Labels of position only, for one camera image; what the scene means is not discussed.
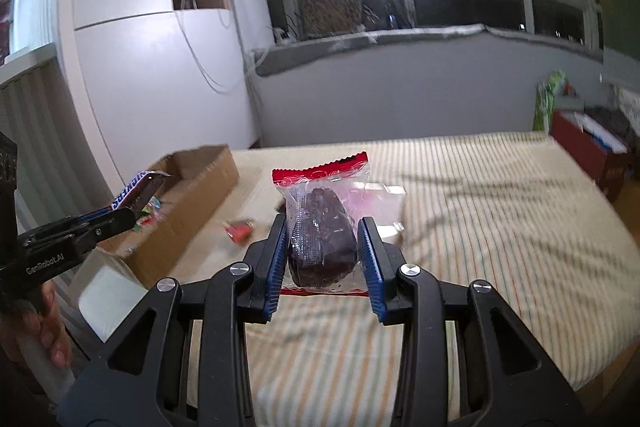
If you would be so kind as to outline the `person's left hand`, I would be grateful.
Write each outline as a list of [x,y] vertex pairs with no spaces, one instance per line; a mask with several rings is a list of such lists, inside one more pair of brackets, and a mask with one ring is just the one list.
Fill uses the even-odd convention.
[[56,300],[56,288],[52,281],[40,288],[43,311],[37,313],[19,305],[1,317],[1,346],[12,362],[24,363],[17,340],[30,336],[46,350],[56,367],[69,367],[72,361],[72,345]]

